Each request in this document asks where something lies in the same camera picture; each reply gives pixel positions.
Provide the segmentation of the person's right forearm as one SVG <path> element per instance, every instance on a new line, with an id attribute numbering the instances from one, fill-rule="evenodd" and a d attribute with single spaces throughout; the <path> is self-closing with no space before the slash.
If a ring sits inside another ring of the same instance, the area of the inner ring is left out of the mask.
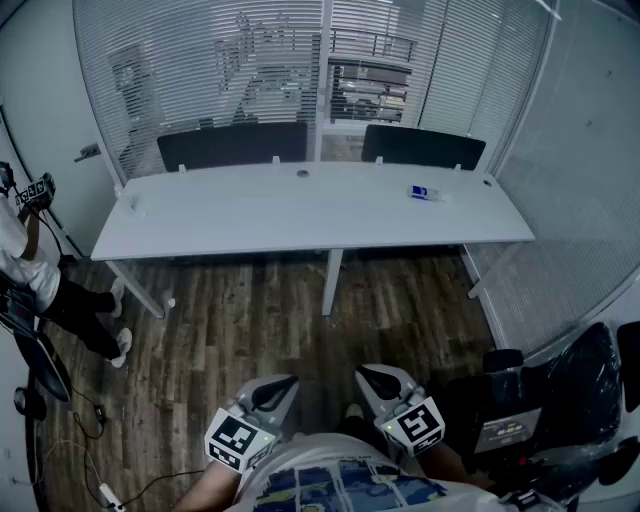
<path id="1" fill-rule="evenodd" d="M 462 458 L 443 441 L 419 454 L 417 462 L 424 475 L 430 479 L 469 484 L 484 490 L 495 485 L 484 472 L 469 473 Z"/>

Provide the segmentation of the black desk divider panel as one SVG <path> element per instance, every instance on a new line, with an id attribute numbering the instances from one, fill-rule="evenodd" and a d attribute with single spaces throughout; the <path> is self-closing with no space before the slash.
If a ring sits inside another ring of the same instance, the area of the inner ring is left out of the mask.
<path id="1" fill-rule="evenodd" d="M 165 169 L 177 172 L 238 165 L 285 163 L 307 158 L 305 122 L 239 124 L 160 136 L 157 145 Z"/>
<path id="2" fill-rule="evenodd" d="M 361 153 L 363 162 L 418 165 L 474 171 L 485 150 L 481 140 L 441 132 L 368 125 Z"/>

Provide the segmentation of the black plastic-wrapped office chair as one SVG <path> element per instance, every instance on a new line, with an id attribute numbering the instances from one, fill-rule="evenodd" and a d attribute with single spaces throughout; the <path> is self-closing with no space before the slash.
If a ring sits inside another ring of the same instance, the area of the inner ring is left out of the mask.
<path id="1" fill-rule="evenodd" d="M 593 484 L 620 482 L 640 458 L 640 322 L 617 330 L 598 322 L 570 337 L 561 349 L 547 348 L 526 360 L 516 349 L 485 354 L 480 374 L 460 377 L 438 400 L 445 442 L 465 469 L 485 472 L 498 496 L 522 510 L 526 492 L 575 512 Z M 527 441 L 475 454 L 482 425 L 541 408 Z"/>

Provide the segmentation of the white desk leg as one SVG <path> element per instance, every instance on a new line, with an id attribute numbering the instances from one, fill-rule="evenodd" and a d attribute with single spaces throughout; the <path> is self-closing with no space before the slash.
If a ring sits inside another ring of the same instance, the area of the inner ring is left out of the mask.
<path id="1" fill-rule="evenodd" d="M 163 319 L 165 310 L 151 297 L 147 290 L 138 282 L 133 273 L 118 261 L 107 261 L 106 265 L 119 278 L 134 297 L 156 318 Z"/>
<path id="2" fill-rule="evenodd" d="M 523 245 L 523 242 L 510 244 L 500 255 L 500 257 L 495 261 L 493 266 L 489 268 L 483 275 L 481 275 L 478 281 L 472 286 L 472 288 L 468 292 L 468 298 L 478 298 L 479 295 L 492 284 L 492 282 L 497 278 L 501 269 L 514 258 L 514 256 L 518 253 Z"/>
<path id="3" fill-rule="evenodd" d="M 343 249 L 331 249 L 329 251 L 322 302 L 323 316 L 329 316 L 332 312 L 343 254 Z"/>

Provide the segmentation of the grey door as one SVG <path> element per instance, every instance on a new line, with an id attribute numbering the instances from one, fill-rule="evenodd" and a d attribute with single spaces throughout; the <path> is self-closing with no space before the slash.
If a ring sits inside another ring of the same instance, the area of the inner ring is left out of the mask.
<path id="1" fill-rule="evenodd" d="M 22 168 L 54 179 L 60 240 L 91 256 L 116 202 L 117 175 L 85 86 L 73 0 L 24 0 L 0 26 L 0 98 Z M 75 163 L 92 143 L 101 154 Z"/>

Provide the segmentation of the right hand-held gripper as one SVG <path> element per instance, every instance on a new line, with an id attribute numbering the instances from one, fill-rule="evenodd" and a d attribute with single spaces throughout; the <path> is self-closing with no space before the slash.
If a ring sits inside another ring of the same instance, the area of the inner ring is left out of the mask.
<path id="1" fill-rule="evenodd" d="M 410 457 L 444 437 L 445 422 L 434 399 L 412 379 L 360 365 L 359 388 L 373 414 L 373 425 Z"/>

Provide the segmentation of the white window frame post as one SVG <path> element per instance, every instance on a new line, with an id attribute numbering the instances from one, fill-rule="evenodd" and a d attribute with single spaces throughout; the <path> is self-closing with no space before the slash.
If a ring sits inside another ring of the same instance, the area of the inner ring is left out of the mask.
<path id="1" fill-rule="evenodd" d="M 325 121 L 325 110 L 327 104 L 327 84 L 328 84 L 328 60 L 330 48 L 330 35 L 332 23 L 333 0 L 323 0 L 321 39 L 319 52 L 319 73 L 318 88 L 316 98 L 316 114 L 315 114 L 315 141 L 314 141 L 314 161 L 321 160 L 322 144 L 323 144 L 323 128 Z"/>

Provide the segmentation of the white power strip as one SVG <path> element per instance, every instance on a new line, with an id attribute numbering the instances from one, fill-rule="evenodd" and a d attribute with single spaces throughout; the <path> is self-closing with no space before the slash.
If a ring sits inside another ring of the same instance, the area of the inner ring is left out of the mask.
<path id="1" fill-rule="evenodd" d="M 99 491 L 106 501 L 105 507 L 107 509 L 112 509 L 115 512 L 126 512 L 126 507 L 107 483 L 101 483 Z"/>

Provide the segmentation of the black tablet screen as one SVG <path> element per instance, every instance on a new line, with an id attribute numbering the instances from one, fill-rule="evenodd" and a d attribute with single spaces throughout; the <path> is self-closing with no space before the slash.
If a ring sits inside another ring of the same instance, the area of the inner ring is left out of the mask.
<path id="1" fill-rule="evenodd" d="M 485 422 L 474 453 L 485 453 L 529 440 L 535 433 L 541 408 Z"/>

